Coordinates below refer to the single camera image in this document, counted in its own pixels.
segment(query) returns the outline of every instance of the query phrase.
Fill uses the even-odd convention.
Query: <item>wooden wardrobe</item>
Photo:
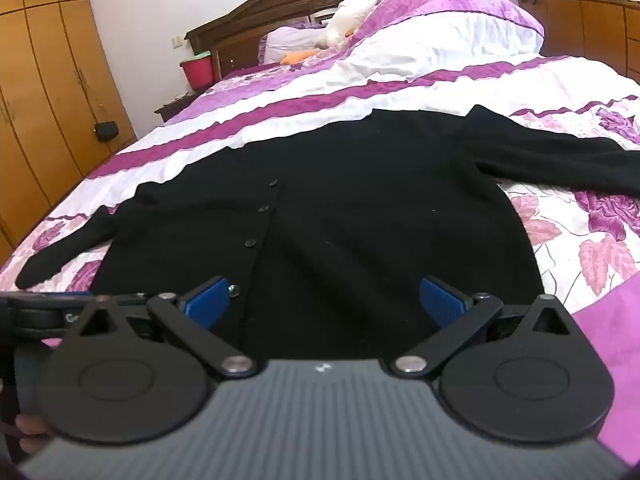
[[[107,143],[94,133],[102,121],[120,132]],[[0,265],[134,138],[89,0],[0,0]]]

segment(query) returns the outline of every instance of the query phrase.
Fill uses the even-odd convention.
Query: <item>nightstand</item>
[[[158,110],[156,110],[156,114],[159,114],[162,117],[162,120],[164,122],[167,122],[169,119],[183,111],[187,106],[189,106],[196,100],[196,97],[204,94],[204,92],[206,92],[207,90],[208,88],[205,88],[204,90],[198,90],[197,92],[185,94],[182,97],[178,97],[170,103],[165,104],[161,108],[158,108]]]

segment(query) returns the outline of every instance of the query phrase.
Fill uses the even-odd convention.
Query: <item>blue gripper pad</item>
[[[471,298],[453,290],[434,278],[423,278],[420,282],[420,304],[433,321],[444,328],[462,316]]]
[[[208,330],[229,306],[229,283],[219,276],[180,298],[180,309]]]

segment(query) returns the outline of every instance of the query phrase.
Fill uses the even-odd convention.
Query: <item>wooden headboard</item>
[[[216,81],[257,64],[260,38],[294,18],[337,7],[342,0],[248,0],[226,16],[190,30],[195,54],[210,50]]]

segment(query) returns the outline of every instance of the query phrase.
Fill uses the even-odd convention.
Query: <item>button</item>
[[[240,296],[240,285],[229,285],[229,297],[237,298]]]

